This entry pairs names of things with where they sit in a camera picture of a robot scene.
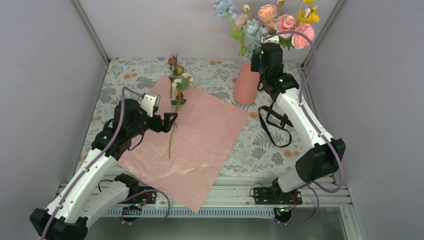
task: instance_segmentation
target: peach rose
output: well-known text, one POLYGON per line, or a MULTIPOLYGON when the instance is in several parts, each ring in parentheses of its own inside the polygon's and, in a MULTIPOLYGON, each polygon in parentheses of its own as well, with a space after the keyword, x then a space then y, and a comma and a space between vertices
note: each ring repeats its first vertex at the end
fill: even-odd
POLYGON ((272 4, 266 4, 259 8, 257 12, 257 17, 264 23, 270 21, 271 19, 277 17, 277 7, 272 4))
MULTIPOLYGON (((277 32, 294 31, 296 29, 296 25, 297 25, 297 22, 294 16, 284 14, 277 18, 275 29, 277 30, 277 32)), ((290 38, 291 35, 292 33, 286 33, 286 34, 281 34, 280 36, 283 37, 284 39, 287 39, 287 38, 290 38)))
POLYGON ((237 21, 235 21, 235 25, 237 26, 237 28, 242 29, 243 26, 248 21, 248 18, 249 18, 249 16, 246 13, 240 13, 238 15, 237 21))
POLYGON ((263 25, 267 27, 268 29, 275 29, 276 28, 276 22, 277 18, 271 18, 271 20, 263 22, 263 25))
MULTIPOLYGON (((311 41, 315 38, 315 31, 309 23, 300 24, 295 31, 306 35, 311 41)), ((291 38, 291 45, 293 45, 295 49, 303 49, 305 46, 309 45, 309 42, 302 36, 294 34, 291 38)))

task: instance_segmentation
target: pink paper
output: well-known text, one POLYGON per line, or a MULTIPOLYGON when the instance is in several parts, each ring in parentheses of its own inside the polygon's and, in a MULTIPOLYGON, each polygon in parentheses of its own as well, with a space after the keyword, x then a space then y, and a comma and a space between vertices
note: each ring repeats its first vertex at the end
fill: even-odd
MULTIPOLYGON (((161 96, 156 114, 171 113, 171 83, 167 76, 151 90, 161 96)), ((147 131, 143 142, 126 151, 118 163, 144 183, 165 192, 195 213, 214 184, 249 113, 220 100, 207 91, 189 87, 187 102, 178 110, 177 128, 171 132, 147 131)), ((132 140, 135 146, 140 137, 132 140)))

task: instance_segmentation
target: wire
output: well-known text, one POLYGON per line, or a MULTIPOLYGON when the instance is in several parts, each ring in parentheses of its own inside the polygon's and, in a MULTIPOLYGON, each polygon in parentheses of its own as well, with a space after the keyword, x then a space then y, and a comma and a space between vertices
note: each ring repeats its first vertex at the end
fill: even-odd
POLYGON ((98 184, 97 184, 97 187, 98 187, 98 190, 99 190, 100 192, 102 192, 102 190, 100 189, 100 183, 101 183, 101 182, 110 182, 110 183, 112 183, 112 182, 113 182, 113 180, 104 179, 104 180, 99 181, 99 182, 98 182, 98 184))
POLYGON ((253 195, 252 195, 252 189, 253 189, 253 187, 254 187, 255 185, 261 185, 262 187, 267 188, 267 187, 266 187, 266 186, 264 186, 262 183, 255 183, 255 184, 253 184, 253 185, 252 185, 252 187, 250 187, 250 190, 249 190, 249 196, 251 196, 252 198, 254 198, 254 197, 255 197, 255 196, 253 196, 253 195))
POLYGON ((145 138, 145 135, 143 134, 143 135, 141 135, 141 139, 140 139, 140 141, 137 143, 137 145, 135 145, 133 148, 128 148, 128 151, 132 151, 132 150, 134 150, 136 147, 138 147, 138 145, 140 145, 142 142, 143 142, 143 139, 145 138))
POLYGON ((273 217, 274 221, 278 225, 283 224, 285 226, 299 226, 299 225, 302 225, 302 224, 306 224, 306 223, 310 222, 312 219, 315 218, 315 216, 317 215, 318 211, 320 210, 320 199, 318 198, 317 192, 311 186, 306 185, 306 187, 310 188, 312 190, 313 194, 315 194, 315 197, 316 197, 316 208, 313 211, 312 215, 308 219, 306 219, 304 221, 295 222, 295 223, 280 222, 279 220, 277 220, 277 218, 273 217))
POLYGON ((159 193, 161 193, 166 198, 166 201, 168 202, 168 210, 166 211, 165 216, 163 218, 161 218, 159 221, 156 221, 156 222, 151 222, 151 223, 145 223, 145 222, 132 223, 132 222, 125 221, 124 220, 124 215, 127 214, 128 212, 133 211, 134 209, 127 209, 125 211, 122 211, 122 214, 120 216, 120 219, 122 221, 122 224, 135 225, 135 226, 151 226, 151 225, 160 224, 161 222, 165 221, 165 219, 167 219, 167 217, 170 215, 170 212, 171 212, 171 201, 168 198, 168 196, 163 191, 161 191, 161 190, 147 189, 147 190, 141 191, 141 192, 139 192, 139 193, 137 193, 137 194, 135 194, 133 196, 130 196, 129 198, 121 201, 120 204, 125 203, 125 202, 127 202, 127 201, 129 201, 129 200, 131 200, 131 199, 133 199, 133 198, 135 198, 137 196, 139 196, 139 195, 142 195, 142 194, 145 194, 145 193, 149 193, 149 192, 159 192, 159 193))
POLYGON ((340 191, 340 189, 342 188, 342 185, 344 184, 344 182, 345 182, 345 171, 343 171, 343 168, 342 168, 342 162, 340 161, 340 157, 339 157, 339 154, 337 153, 337 151, 336 151, 336 149, 334 148, 334 146, 331 144, 331 142, 327 139, 327 137, 325 136, 325 135, 323 135, 323 134, 321 134, 322 132, 321 132, 321 129, 315 124, 315 122, 312 120, 312 118, 311 118, 311 116, 309 115, 309 113, 308 113, 308 111, 306 110, 306 108, 305 108, 305 105, 303 104, 303 95, 304 95, 304 93, 305 93, 305 91, 306 91, 306 85, 307 85, 307 83, 308 83, 308 81, 311 79, 311 73, 314 71, 314 69, 315 69, 315 64, 316 64, 316 61, 317 61, 317 50, 316 50, 316 48, 315 48, 315 45, 314 45, 314 43, 312 42, 312 40, 310 40, 309 39, 309 37, 307 37, 305 34, 303 34, 303 33, 300 33, 300 32, 297 32, 297 31, 281 31, 281 32, 277 32, 277 33, 275 33, 275 34, 272 34, 272 35, 269 35, 269 36, 267 36, 267 37, 264 37, 264 40, 267 40, 267 39, 270 39, 270 38, 272 38, 272 37, 275 37, 275 36, 279 36, 279 35, 281 35, 281 34, 296 34, 296 35, 299 35, 299 36, 301 36, 302 38, 304 38, 308 43, 309 43, 309 45, 311 46, 311 48, 312 48, 312 55, 313 55, 313 58, 312 58, 312 67, 310 68, 310 71, 309 71, 309 73, 307 74, 307 76, 306 76, 306 78, 305 78, 305 80, 304 80, 304 82, 302 83, 302 86, 300 87, 300 91, 299 91, 299 104, 300 104, 300 107, 302 108, 302 111, 303 111, 303 113, 305 114, 305 116, 306 116, 306 118, 308 119, 308 121, 310 122, 310 124, 313 126, 313 128, 318 132, 318 133, 320 133, 319 134, 319 136, 324 140, 324 142, 328 145, 328 147, 330 148, 330 150, 331 150, 331 152, 332 152, 332 154, 334 155, 334 157, 335 157, 335 160, 337 161, 337 165, 338 165, 338 168, 340 169, 340 183, 339 183, 339 185, 335 188, 335 189, 333 189, 333 190, 328 190, 328 189, 326 189, 325 187, 323 187, 321 184, 319 184, 318 182, 316 182, 316 181, 313 181, 313 183, 314 184, 316 184, 320 189, 322 189, 324 192, 326 192, 326 193, 329 193, 329 194, 334 194, 334 193, 337 193, 338 191, 340 191))
POLYGON ((87 171, 85 171, 85 170, 84 171, 81 171, 79 173, 79 175, 76 176, 75 180, 69 184, 69 188, 63 194, 62 198, 60 199, 59 203, 57 204, 57 206, 54 209, 53 213, 51 214, 50 218, 48 219, 48 221, 47 221, 47 223, 46 223, 46 225, 44 227, 44 230, 42 231, 41 238, 40 238, 41 240, 46 239, 47 231, 49 230, 49 227, 52 224, 53 219, 55 218, 56 214, 58 214, 59 210, 61 209, 61 207, 64 204, 64 202, 65 202, 66 198, 68 197, 68 195, 71 193, 71 191, 77 185, 77 183, 80 181, 80 179, 83 177, 83 175, 85 173, 87 173, 90 170, 90 168, 100 159, 100 157, 103 156, 106 153, 106 151, 111 147, 112 143, 117 138, 118 133, 119 133, 119 130, 121 129, 121 126, 122 126, 122 122, 124 121, 125 90, 128 91, 128 92, 130 92, 130 93, 132 93, 132 94, 134 94, 134 95, 137 95, 137 96, 139 96, 141 98, 144 96, 143 94, 140 94, 138 92, 135 92, 135 91, 129 89, 128 87, 123 87, 122 88, 122 91, 121 91, 121 94, 120 94, 121 111, 120 111, 120 115, 119 115, 119 122, 118 122, 118 125, 116 127, 117 130, 113 133, 112 138, 110 139, 109 143, 104 147, 104 149, 93 159, 93 161, 91 161, 87 165, 87 167, 86 167, 86 170, 87 171))
POLYGON ((296 209, 296 207, 298 206, 298 204, 296 203, 296 198, 294 197, 294 196, 290 196, 291 197, 291 199, 293 199, 293 202, 294 202, 294 206, 293 206, 293 208, 291 209, 292 211, 293 210, 295 210, 296 209))

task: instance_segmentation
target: table surface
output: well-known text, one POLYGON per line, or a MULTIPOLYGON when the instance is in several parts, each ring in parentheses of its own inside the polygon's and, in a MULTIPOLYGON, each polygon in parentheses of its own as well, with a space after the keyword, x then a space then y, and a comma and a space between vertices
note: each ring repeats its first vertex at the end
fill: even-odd
MULTIPOLYGON (((186 69, 186 72, 193 75, 193 86, 250 112, 219 176, 279 177, 295 166, 299 157, 305 153, 304 145, 296 130, 286 127, 292 135, 292 143, 288 147, 280 148, 272 144, 261 127, 258 108, 272 103, 269 95, 264 91, 259 92, 255 102, 249 105, 239 104, 234 100, 233 90, 242 64, 241 60, 181 58, 178 59, 178 63, 186 69)), ((292 74, 299 82, 294 62, 284 62, 284 71, 292 74)), ((115 57, 111 60, 79 157, 78 168, 91 149, 96 134, 102 130, 107 120, 113 118, 115 106, 120 101, 122 87, 147 93, 157 79, 169 74, 167 58, 115 57)), ((125 97, 136 98, 129 94, 125 97)), ((274 110, 283 113, 277 106, 274 110)), ((289 142, 287 132, 272 126, 269 127, 269 131, 278 144, 289 142)))

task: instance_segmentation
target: gray wall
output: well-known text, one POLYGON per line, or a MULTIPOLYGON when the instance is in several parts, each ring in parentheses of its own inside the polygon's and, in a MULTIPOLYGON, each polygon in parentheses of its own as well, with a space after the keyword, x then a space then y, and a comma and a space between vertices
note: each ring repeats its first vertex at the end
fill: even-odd
MULTIPOLYGON (((231 29, 215 17, 212 0, 80 0, 109 57, 169 57, 235 59, 240 44, 228 37, 231 29)), ((255 16, 260 6, 277 0, 233 0, 236 12, 251 3, 255 16)), ((299 0, 286 0, 279 9, 290 14, 299 0)), ((316 36, 338 0, 317 0, 321 22, 314 22, 316 36)), ((293 13, 298 15, 301 3, 293 13)), ((302 63, 309 48, 284 53, 284 59, 302 63)))
POLYGON ((422 239, 424 2, 347 0, 318 48, 312 96, 345 140, 366 239, 422 239))
POLYGON ((2 239, 35 239, 45 208, 72 175, 106 64, 70 0, 0 3, 2 239))

